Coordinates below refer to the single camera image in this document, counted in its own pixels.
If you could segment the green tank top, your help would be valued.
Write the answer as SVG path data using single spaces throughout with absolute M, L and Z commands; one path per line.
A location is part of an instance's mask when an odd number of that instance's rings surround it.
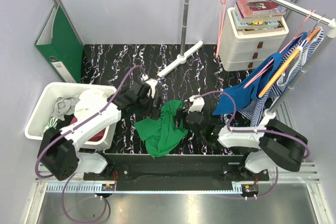
M 181 100 L 171 100 L 161 108 L 157 120 L 146 118 L 134 123 L 140 140 L 145 143 L 147 153 L 153 158 L 167 155 L 188 134 L 182 126 L 175 126 L 177 110 L 183 107 Z

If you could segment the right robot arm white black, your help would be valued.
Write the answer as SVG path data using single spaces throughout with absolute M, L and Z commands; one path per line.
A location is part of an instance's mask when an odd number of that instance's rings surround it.
M 195 136 L 211 148 L 246 147 L 258 149 L 246 155 L 238 167 L 239 176 L 250 180 L 257 173 L 269 168 L 280 167 L 298 172 L 308 152 L 306 137 L 271 119 L 267 124 L 253 127 L 232 127 L 211 123 L 201 112 L 178 109 L 175 127 L 192 131 Z

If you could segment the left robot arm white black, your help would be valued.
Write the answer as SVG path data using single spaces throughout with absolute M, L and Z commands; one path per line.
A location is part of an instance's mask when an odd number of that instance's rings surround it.
M 105 128 L 116 125 L 123 117 L 134 112 L 156 115 L 160 109 L 153 106 L 158 80 L 135 81 L 129 88 L 118 88 L 99 111 L 60 130 L 49 129 L 43 136 L 38 151 L 35 173 L 42 178 L 39 164 L 59 181 L 75 173 L 94 173 L 103 180 L 113 175 L 113 167 L 102 153 L 82 153 L 88 140 Z

